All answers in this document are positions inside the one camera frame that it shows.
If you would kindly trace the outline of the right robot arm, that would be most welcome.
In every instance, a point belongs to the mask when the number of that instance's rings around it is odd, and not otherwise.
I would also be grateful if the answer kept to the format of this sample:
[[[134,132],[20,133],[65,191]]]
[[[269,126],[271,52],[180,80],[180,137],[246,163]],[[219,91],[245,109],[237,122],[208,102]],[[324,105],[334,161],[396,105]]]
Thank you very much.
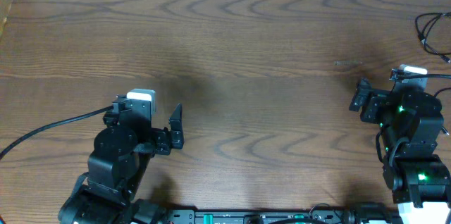
[[[435,154],[442,104],[419,83],[396,82],[390,91],[362,78],[350,103],[365,123],[379,126],[376,152],[403,223],[450,222],[450,172]]]

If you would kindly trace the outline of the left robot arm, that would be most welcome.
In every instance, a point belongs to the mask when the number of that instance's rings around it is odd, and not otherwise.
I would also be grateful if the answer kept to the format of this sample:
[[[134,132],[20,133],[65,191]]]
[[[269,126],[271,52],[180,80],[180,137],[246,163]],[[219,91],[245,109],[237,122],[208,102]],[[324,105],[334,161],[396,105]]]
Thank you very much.
[[[94,139],[88,171],[58,213],[60,223],[166,223],[167,210],[135,195],[151,158],[184,145],[183,108],[169,127],[152,127],[150,101],[116,100],[104,114],[106,129]]]

